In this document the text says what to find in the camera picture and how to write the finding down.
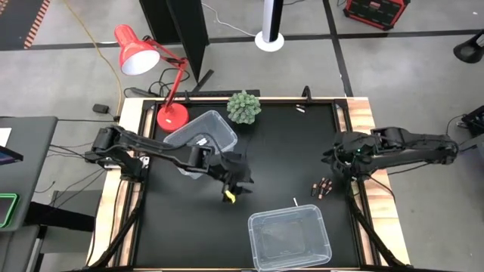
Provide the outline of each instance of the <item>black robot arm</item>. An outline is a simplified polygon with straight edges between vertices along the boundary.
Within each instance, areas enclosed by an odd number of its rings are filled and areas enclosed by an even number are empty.
[[[340,178],[368,178],[378,169],[416,162],[450,164],[458,145],[448,135],[413,134],[403,128],[378,128],[371,134],[341,132],[324,153]]]
[[[182,144],[174,147],[160,141],[139,136],[131,131],[114,125],[101,128],[92,145],[92,152],[98,156],[109,157],[121,167],[121,179],[124,181],[142,182],[143,171],[147,164],[139,158],[131,157],[128,152],[142,153],[172,162],[188,172],[199,172],[221,181],[222,200],[235,202],[235,197],[250,190],[239,187],[239,183],[253,183],[250,169],[236,153],[215,154],[213,147],[188,146]]]

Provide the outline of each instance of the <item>wooden table frame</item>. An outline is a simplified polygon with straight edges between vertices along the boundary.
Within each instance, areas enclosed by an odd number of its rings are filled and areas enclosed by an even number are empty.
[[[261,100],[301,100],[304,102],[305,97],[261,97]],[[314,97],[313,100],[339,100],[343,101],[347,108],[337,107],[337,117],[340,123],[341,131],[347,130],[347,123],[351,123],[353,131],[369,133],[375,127],[373,116],[371,113],[370,103],[366,97]],[[154,100],[153,98],[129,98],[126,99],[121,114],[119,125],[128,131],[135,133],[142,133],[145,137],[149,136],[150,125],[153,115],[153,110],[148,110],[144,130],[141,131],[140,120],[143,113],[144,100]],[[195,97],[191,100],[227,100],[226,97]],[[345,120],[344,111],[349,113],[349,120]],[[107,173],[104,189],[99,205],[98,216],[96,217],[96,231],[95,244],[93,243],[89,249],[89,253],[93,250],[92,258],[89,264],[95,263],[102,255],[102,253],[109,246],[110,241],[116,236],[119,230],[119,224],[122,221],[123,209],[128,211],[125,205],[129,205],[129,212],[134,208],[138,199],[139,184],[134,184],[132,195],[127,196],[128,183],[119,179],[119,170],[111,170]],[[379,170],[373,174],[373,177],[390,187],[389,179],[385,170]],[[385,243],[389,250],[402,261],[409,264],[408,253],[403,238],[402,229],[400,227],[399,216],[396,211],[395,203],[392,196],[385,191],[379,184],[366,181],[365,182],[366,196],[368,198],[368,205],[371,212],[371,219],[375,231]],[[361,208],[361,198],[357,198],[357,203]],[[371,244],[368,240],[368,235],[360,226],[361,242],[363,252],[365,255],[366,264],[374,264],[371,254]],[[133,241],[134,228],[131,227],[127,233],[124,243],[121,246],[120,254],[118,255],[119,265],[129,265],[129,253]]]

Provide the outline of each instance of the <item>gray floor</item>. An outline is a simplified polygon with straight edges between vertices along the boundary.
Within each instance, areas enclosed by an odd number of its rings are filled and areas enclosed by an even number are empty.
[[[137,1],[74,1],[71,5],[98,42],[111,42],[119,23],[130,24],[139,36],[148,26]],[[261,0],[205,0],[219,11],[220,20],[252,34],[260,31]],[[345,18],[337,0],[330,0],[338,33],[379,32]],[[204,8],[210,37],[243,36],[215,23]],[[394,32],[478,29],[484,25],[480,0],[423,0],[412,2]],[[306,0],[284,8],[283,34],[329,33],[323,4]],[[452,54],[467,36],[351,39],[340,41],[355,96],[369,97],[377,126],[401,126],[417,133],[441,134],[447,121],[482,105],[484,61],[460,62]],[[34,44],[89,42],[61,0],[53,0]],[[174,47],[180,53],[180,47]],[[115,65],[118,49],[102,50]],[[60,118],[104,119],[91,111],[93,103],[118,100],[109,68],[94,49],[0,52],[0,115],[56,115]],[[142,76],[119,74],[123,87],[147,88],[167,65],[160,63]],[[259,88],[264,96],[299,96],[309,85],[317,96],[344,96],[330,40],[287,42],[266,54],[253,43],[214,44],[206,50],[203,71],[215,70],[203,90]],[[194,81],[181,90],[191,90]],[[61,122],[54,143],[77,145],[93,140],[102,123]],[[456,141],[469,136],[452,126]],[[473,150],[450,166],[427,166],[391,177],[411,263],[416,267],[478,271],[484,267],[484,161]],[[34,200],[48,202],[53,190],[64,190],[89,172],[82,160],[53,156],[43,169],[38,189],[55,185]],[[103,179],[89,187],[100,190]],[[84,252],[48,255],[43,271],[78,268]]]

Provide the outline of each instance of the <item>clear plastic container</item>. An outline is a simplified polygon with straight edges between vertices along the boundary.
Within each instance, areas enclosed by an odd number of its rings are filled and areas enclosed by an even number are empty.
[[[256,213],[248,224],[258,271],[309,267],[331,260],[323,216],[314,205]]]
[[[184,144],[193,136],[200,133],[210,134],[217,142],[222,152],[234,150],[235,144],[237,143],[237,135],[215,110],[209,110],[201,116],[198,116],[187,125],[182,126],[177,131],[166,136],[163,142],[178,146]],[[210,146],[215,148],[215,154],[219,153],[212,139],[204,135],[196,136],[193,140],[189,141],[187,145]],[[180,168],[178,170],[180,170],[183,175],[190,176],[193,179],[197,179],[202,175],[201,173],[187,172]]]

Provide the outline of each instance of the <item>table leg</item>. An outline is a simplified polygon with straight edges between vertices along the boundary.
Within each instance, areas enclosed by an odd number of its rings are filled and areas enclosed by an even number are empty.
[[[41,224],[92,232],[94,230],[95,217],[31,202],[25,218],[25,224]]]

